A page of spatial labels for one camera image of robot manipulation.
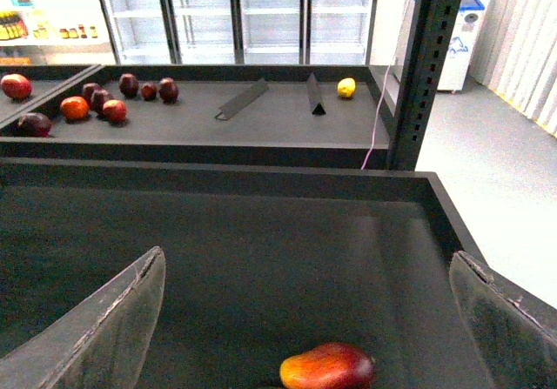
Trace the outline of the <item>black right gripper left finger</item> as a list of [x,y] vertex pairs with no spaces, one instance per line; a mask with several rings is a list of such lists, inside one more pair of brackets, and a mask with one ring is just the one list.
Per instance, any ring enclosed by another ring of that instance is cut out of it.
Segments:
[[3,388],[132,388],[163,303],[155,246],[1,360]]

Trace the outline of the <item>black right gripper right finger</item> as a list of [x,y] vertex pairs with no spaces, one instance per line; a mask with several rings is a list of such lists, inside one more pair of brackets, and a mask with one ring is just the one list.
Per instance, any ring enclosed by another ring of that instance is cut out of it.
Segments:
[[492,388],[556,387],[556,309],[467,252],[449,281]]

